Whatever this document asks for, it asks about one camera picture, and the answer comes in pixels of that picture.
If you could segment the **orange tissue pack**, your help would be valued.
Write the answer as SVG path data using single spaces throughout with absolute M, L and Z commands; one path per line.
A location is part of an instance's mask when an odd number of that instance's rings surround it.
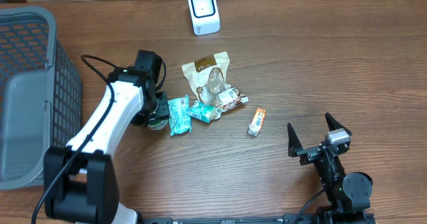
M 249 124 L 249 127 L 248 127 L 249 135 L 256 137 L 260 133 L 262 125 L 264 123 L 265 116 L 266 116 L 266 110 L 262 108 L 257 108 L 251 120 L 251 123 Z

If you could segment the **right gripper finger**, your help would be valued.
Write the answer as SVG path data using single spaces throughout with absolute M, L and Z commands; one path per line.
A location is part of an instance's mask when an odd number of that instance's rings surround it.
M 296 135 L 296 132 L 291 123 L 287 124 L 287 130 L 288 130 L 288 156 L 297 157 L 298 151 L 301 151 L 303 149 L 302 144 L 298 139 L 298 136 Z
M 325 113 L 326 122 L 330 131 L 335 131 L 338 129 L 344 129 L 349 136 L 352 136 L 352 132 L 344 127 L 341 123 L 335 120 L 330 113 Z

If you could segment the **teal tissue pack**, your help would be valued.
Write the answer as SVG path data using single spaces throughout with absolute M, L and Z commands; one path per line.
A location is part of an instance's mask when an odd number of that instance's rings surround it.
M 200 101 L 195 101 L 194 104 L 187 110 L 187 114 L 205 123 L 210 123 L 216 118 L 216 108 L 206 105 Z

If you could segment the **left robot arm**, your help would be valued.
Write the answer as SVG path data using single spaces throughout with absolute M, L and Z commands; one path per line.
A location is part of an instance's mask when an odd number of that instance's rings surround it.
M 119 200 L 113 156 L 129 125 L 164 128 L 169 119 L 163 59 L 140 50 L 134 65 L 115 66 L 104 96 L 84 127 L 64 147 L 50 147 L 43 160 L 44 194 L 40 209 L 70 223 L 142 223 L 140 212 Z

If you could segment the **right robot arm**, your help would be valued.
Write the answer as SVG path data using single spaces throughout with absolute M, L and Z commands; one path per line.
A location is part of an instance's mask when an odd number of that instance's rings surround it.
M 285 214 L 284 223 L 375 223 L 370 208 L 373 180 L 363 172 L 347 174 L 339 155 L 350 149 L 352 132 L 325 114 L 329 131 L 322 142 L 304 149 L 292 124 L 287 124 L 288 156 L 298 157 L 300 165 L 313 164 L 322 189 L 297 214 Z

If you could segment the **teal wipes packet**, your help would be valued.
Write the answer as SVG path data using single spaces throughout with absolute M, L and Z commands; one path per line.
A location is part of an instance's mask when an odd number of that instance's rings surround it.
M 189 110 L 189 97 L 179 97 L 170 99 L 169 106 L 169 127 L 170 135 L 191 133 L 191 117 L 187 113 Z

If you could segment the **green bottle cap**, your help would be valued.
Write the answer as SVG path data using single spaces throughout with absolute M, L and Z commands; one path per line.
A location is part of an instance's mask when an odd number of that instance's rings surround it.
M 154 131 L 159 131 L 166 127 L 168 119 L 151 119 L 147 124 L 147 127 Z

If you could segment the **beige snack pouch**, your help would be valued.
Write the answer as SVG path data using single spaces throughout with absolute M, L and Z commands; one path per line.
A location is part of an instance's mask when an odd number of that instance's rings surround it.
M 227 82 L 230 58 L 226 51 L 181 66 L 196 99 L 223 112 L 247 103 L 248 96 Z

